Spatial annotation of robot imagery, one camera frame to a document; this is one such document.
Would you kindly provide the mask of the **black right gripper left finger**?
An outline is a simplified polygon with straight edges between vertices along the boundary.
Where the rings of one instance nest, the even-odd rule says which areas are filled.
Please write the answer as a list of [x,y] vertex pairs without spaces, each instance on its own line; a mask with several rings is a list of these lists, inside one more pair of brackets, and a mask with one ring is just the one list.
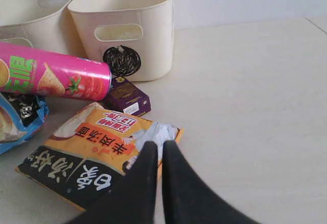
[[157,145],[148,141],[110,193],[68,223],[154,223],[157,169]]

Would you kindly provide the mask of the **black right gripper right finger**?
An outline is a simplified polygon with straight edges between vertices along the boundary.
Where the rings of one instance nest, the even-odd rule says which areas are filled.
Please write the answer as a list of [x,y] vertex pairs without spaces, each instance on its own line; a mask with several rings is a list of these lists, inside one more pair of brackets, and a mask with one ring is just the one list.
[[257,223],[212,191],[175,141],[163,145],[162,198],[166,223]]

